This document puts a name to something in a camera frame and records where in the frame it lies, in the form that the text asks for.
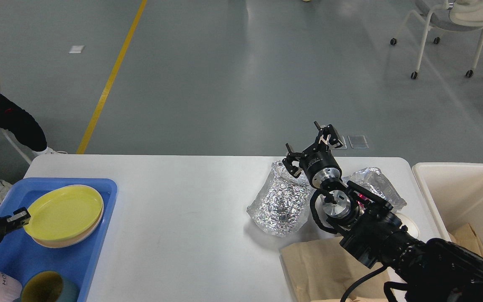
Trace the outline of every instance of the crumpled aluminum foil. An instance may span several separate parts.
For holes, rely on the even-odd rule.
[[[342,180],[344,183],[351,180],[386,199],[392,204],[393,212],[400,211],[407,205],[379,168],[365,168],[350,176],[343,176]],[[272,163],[266,183],[253,203],[247,207],[247,213],[265,233],[286,237],[299,231],[307,222],[310,215],[309,201],[313,192],[314,188],[304,173],[299,178],[293,178],[282,162],[276,161]]]
[[[307,222],[313,191],[304,173],[293,178],[283,163],[276,161],[247,213],[265,233],[285,237]]]
[[[342,180],[344,183],[351,180],[361,187],[370,190],[372,193],[381,196],[393,206],[392,212],[394,213],[400,211],[408,204],[400,197],[395,187],[393,187],[379,168],[365,168],[351,174],[349,177],[342,177]]]

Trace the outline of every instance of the yellow floor line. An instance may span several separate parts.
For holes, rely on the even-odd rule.
[[[126,35],[126,40],[124,40],[124,44],[122,44],[122,48],[120,49],[119,56],[117,57],[117,60],[115,61],[115,65],[111,70],[111,75],[109,75],[109,78],[107,79],[106,85],[104,87],[104,91],[100,96],[98,104],[96,105],[96,109],[94,109],[94,113],[92,113],[91,120],[88,122],[87,130],[85,131],[85,134],[81,139],[81,143],[79,143],[79,147],[75,152],[76,154],[83,154],[85,153],[85,149],[87,149],[88,141],[91,139],[92,132],[94,131],[94,128],[96,127],[96,123],[98,122],[98,118],[100,117],[100,113],[104,108],[104,104],[106,103],[106,99],[107,99],[107,96],[109,95],[109,91],[113,86],[113,82],[115,82],[115,78],[117,77],[117,73],[119,72],[120,65],[122,63],[122,60],[124,59],[124,55],[126,55],[126,50],[128,49],[130,41],[132,40],[132,36],[134,35],[135,28],[139,23],[139,19],[141,14],[143,13],[145,5],[146,5],[146,0],[142,0],[138,9],[138,13],[135,15],[134,21],[132,22],[132,26],[130,27],[128,34]]]

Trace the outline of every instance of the table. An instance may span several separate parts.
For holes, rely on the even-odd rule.
[[[332,237],[310,220],[290,237],[245,212],[282,157],[42,155],[25,177],[104,177],[119,188],[88,302],[295,301],[279,249]],[[378,167],[408,206],[420,239],[439,237],[410,165],[337,157],[344,175]]]

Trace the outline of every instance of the white bin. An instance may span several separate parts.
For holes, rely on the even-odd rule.
[[[418,163],[412,170],[442,238],[470,223],[483,244],[483,164]]]

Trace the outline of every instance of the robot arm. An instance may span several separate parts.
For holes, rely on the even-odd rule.
[[[283,163],[296,178],[305,172],[316,189],[310,207],[318,227],[343,235],[340,245],[368,268],[376,262],[383,264],[382,269],[363,277],[348,291],[391,267],[407,283],[387,282],[384,292],[389,301],[395,301],[390,289],[407,291],[410,302],[483,300],[483,258],[443,239],[426,243],[415,239],[391,212],[388,201],[351,181],[344,184],[342,170],[330,152],[330,147],[342,145],[338,134],[332,125],[314,124],[319,131],[315,142],[301,153],[292,152],[287,144]],[[321,195],[330,227],[324,225],[316,211],[316,200]]]

